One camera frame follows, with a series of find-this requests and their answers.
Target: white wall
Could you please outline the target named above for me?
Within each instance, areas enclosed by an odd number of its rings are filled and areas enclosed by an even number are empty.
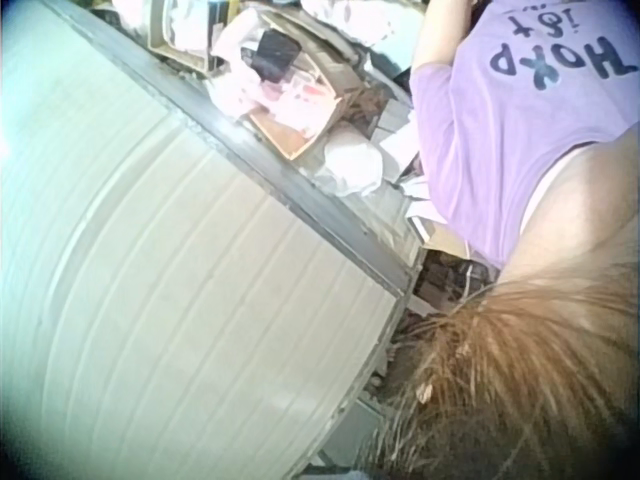
[[[7,17],[14,440],[66,478],[282,478],[394,299],[44,6]]]

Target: dyed hair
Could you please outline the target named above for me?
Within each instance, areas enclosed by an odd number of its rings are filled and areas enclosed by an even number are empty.
[[[633,245],[496,285],[410,332],[419,366],[359,468],[391,480],[602,478],[637,418],[635,229]]]

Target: purple t-shirt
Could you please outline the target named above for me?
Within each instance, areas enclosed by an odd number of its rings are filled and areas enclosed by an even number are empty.
[[[628,15],[615,0],[494,0],[452,67],[411,76],[431,199],[495,265],[549,168],[638,122],[640,35]]]

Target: black lettering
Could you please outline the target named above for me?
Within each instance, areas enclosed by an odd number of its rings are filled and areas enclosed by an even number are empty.
[[[538,15],[538,21],[541,25],[547,27],[550,32],[547,32],[552,38],[562,38],[564,36],[564,32],[562,28],[560,28],[560,24],[562,23],[562,17],[555,12],[546,12]]]
[[[554,43],[551,45],[551,53],[553,54],[553,58],[555,58],[563,67],[582,68],[587,66],[587,62],[584,61],[584,58],[564,45]]]
[[[598,45],[602,49],[601,53],[597,53],[588,43],[584,46],[584,51],[589,57],[589,60],[591,60],[591,64],[593,68],[595,68],[596,73],[603,80],[609,78],[609,72],[605,68],[605,63],[607,62],[611,65],[613,73],[618,77],[638,71],[636,65],[624,64],[620,55],[618,55],[618,51],[606,37],[598,37]]]
[[[502,44],[502,50],[491,57],[489,65],[494,72],[513,77],[516,74],[516,64],[513,61],[511,48],[506,43]]]
[[[507,17],[511,20],[511,23],[516,27],[516,29],[512,32],[514,35],[524,35],[524,38],[529,38],[531,36],[531,32],[533,32],[533,28],[525,27],[522,25],[516,17]]]
[[[580,26],[579,23],[576,23],[576,21],[573,19],[573,15],[571,15],[571,9],[570,8],[565,8],[562,13],[564,13],[564,16],[567,17],[567,20],[569,21],[569,24],[571,25],[571,28],[576,29]]]
[[[558,73],[558,70],[547,63],[544,51],[540,45],[533,47],[533,53],[536,56],[535,59],[521,58],[520,65],[534,70],[533,84],[536,89],[540,91],[546,90],[547,80],[549,80],[549,83],[551,84],[558,83],[558,80],[560,80],[560,74]]]

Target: person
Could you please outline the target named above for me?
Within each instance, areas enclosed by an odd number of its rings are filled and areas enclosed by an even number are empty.
[[[472,6],[429,2],[410,85],[432,201],[501,273],[414,332],[361,466],[610,478],[638,420],[637,25],[615,0],[493,0],[469,32]]]

